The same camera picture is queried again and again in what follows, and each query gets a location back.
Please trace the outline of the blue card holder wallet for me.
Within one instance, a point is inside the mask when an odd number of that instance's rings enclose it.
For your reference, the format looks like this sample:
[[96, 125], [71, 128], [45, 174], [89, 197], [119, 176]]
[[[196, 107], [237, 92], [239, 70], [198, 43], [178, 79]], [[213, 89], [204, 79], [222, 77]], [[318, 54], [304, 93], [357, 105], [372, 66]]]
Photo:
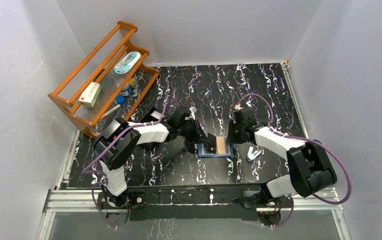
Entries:
[[197, 150], [198, 150], [198, 156], [201, 158], [221, 158], [221, 157], [232, 157], [234, 155], [234, 144], [227, 142], [227, 138], [225, 138], [226, 142], [226, 147], [227, 147], [227, 154], [217, 154], [217, 149], [215, 153], [208, 152], [206, 149], [206, 144], [205, 143], [199, 143], [197, 145]]

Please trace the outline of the black plastic card box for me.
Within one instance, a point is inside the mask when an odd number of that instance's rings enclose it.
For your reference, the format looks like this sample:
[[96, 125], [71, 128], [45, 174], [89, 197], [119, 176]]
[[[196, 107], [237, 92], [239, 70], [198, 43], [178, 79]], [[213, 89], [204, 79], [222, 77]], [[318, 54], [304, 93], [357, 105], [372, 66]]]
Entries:
[[147, 112], [140, 119], [139, 123], [149, 123], [149, 122], [157, 122], [162, 117], [162, 111], [155, 108], [150, 107]]

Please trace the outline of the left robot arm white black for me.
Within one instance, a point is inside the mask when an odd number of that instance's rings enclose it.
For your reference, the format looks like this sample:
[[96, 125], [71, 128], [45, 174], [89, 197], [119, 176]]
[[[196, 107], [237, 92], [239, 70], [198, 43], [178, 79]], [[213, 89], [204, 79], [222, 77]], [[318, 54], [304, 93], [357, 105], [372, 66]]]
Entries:
[[116, 208], [128, 203], [124, 165], [138, 145], [166, 143], [178, 136], [190, 144], [208, 144], [216, 147], [214, 135], [204, 133], [199, 120], [189, 110], [175, 112], [163, 118], [151, 113], [149, 122], [134, 123], [115, 118], [94, 141], [92, 149], [102, 166], [105, 178], [102, 190]]

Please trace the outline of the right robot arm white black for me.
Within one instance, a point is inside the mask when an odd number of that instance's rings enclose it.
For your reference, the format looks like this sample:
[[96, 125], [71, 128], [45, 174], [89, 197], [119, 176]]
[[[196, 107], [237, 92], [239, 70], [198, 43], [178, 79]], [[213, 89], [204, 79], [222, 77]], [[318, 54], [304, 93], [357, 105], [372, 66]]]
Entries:
[[308, 197], [337, 182], [330, 159], [318, 144], [273, 132], [267, 125], [258, 123], [248, 108], [233, 112], [227, 141], [252, 143], [286, 160], [288, 174], [262, 184], [260, 199], [267, 207], [274, 207], [282, 196]]

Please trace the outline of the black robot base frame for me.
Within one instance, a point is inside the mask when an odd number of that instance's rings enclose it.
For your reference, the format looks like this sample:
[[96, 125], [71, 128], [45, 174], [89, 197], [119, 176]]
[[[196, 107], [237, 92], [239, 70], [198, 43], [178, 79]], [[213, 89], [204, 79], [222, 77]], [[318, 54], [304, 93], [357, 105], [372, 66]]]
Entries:
[[260, 183], [132, 186], [116, 204], [106, 190], [50, 190], [43, 211], [97, 214], [110, 227], [153, 219], [261, 220], [268, 226], [283, 222], [290, 211], [339, 210], [339, 205], [315, 196], [271, 197]]

